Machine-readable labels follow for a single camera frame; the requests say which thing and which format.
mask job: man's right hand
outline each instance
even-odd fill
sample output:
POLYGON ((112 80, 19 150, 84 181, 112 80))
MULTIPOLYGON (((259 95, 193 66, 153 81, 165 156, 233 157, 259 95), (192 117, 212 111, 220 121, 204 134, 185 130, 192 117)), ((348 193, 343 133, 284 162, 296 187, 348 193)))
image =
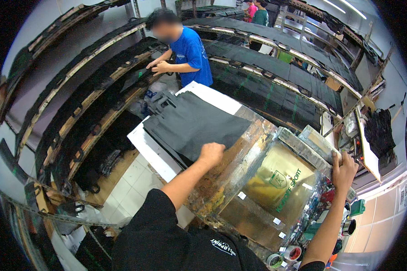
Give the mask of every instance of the man's right hand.
POLYGON ((353 182, 354 176, 357 173, 359 164, 354 162, 354 159, 348 155, 346 151, 342 152, 342 166, 339 166, 338 155, 334 152, 333 154, 333 185, 335 190, 343 193, 344 195, 348 193, 351 184, 353 182))
POLYGON ((157 58, 156 60, 154 60, 153 62, 149 63, 148 66, 146 66, 146 69, 151 68, 152 66, 156 66, 158 63, 160 63, 161 60, 159 58, 157 58))
POLYGON ((223 151, 225 148, 225 145, 215 142, 204 144, 197 162, 205 164, 209 170, 220 163, 223 158, 223 151))

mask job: paper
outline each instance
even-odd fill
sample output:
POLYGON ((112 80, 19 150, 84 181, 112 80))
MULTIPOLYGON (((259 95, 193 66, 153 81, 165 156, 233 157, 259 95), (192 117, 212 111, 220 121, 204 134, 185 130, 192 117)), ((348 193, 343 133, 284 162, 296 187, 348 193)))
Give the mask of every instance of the paper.
POLYGON ((239 196, 240 199, 245 199, 246 198, 246 195, 242 191, 239 192, 238 196, 239 196))
POLYGON ((276 225, 279 225, 279 224, 280 224, 280 219, 278 219, 277 217, 275 217, 275 218, 273 219, 273 222, 274 222, 276 225))

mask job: white label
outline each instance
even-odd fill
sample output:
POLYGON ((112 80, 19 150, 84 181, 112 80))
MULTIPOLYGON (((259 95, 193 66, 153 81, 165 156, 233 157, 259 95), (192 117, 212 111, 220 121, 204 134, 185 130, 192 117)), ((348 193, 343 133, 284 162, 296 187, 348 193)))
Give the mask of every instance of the white label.
POLYGON ((400 188, 401 198, 399 201, 398 212, 401 212, 403 209, 407 208, 407 183, 400 188))
POLYGON ((238 196, 239 196, 240 199, 245 199, 246 198, 246 195, 242 191, 239 192, 238 196))
POLYGON ((280 219, 278 219, 277 217, 275 217, 275 218, 273 219, 273 222, 274 222, 276 225, 279 225, 279 224, 280 224, 280 219))

